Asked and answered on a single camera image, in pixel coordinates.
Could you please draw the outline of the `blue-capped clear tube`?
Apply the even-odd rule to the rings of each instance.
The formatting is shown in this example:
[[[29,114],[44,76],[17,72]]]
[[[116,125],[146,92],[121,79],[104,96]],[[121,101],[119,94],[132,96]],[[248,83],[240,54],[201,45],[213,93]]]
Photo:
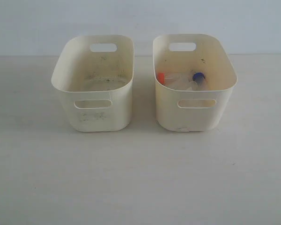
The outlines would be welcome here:
[[[205,75],[202,72],[196,72],[191,76],[191,81],[193,83],[196,83],[196,85],[203,89],[204,86],[206,86],[206,78]]]

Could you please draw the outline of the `orange-capped clear tube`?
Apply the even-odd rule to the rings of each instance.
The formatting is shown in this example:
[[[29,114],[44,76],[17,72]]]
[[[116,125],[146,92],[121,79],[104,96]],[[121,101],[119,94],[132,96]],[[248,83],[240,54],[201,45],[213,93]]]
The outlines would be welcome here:
[[[157,73],[157,80],[159,81],[160,84],[164,86],[169,86],[177,79],[178,79],[177,73],[164,73],[164,72]]]

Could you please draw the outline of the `cream plastic bin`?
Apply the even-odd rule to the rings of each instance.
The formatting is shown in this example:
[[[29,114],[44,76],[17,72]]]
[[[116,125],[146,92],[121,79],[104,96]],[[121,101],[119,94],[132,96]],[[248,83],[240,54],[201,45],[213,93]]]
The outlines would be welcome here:
[[[207,131],[216,127],[237,83],[237,75],[214,37],[205,34],[169,34],[153,41],[156,119],[176,132]],[[163,74],[202,73],[203,90],[176,90],[157,78]]]
[[[79,36],[64,46],[51,82],[74,129],[118,131],[131,121],[133,73],[130,38]]]

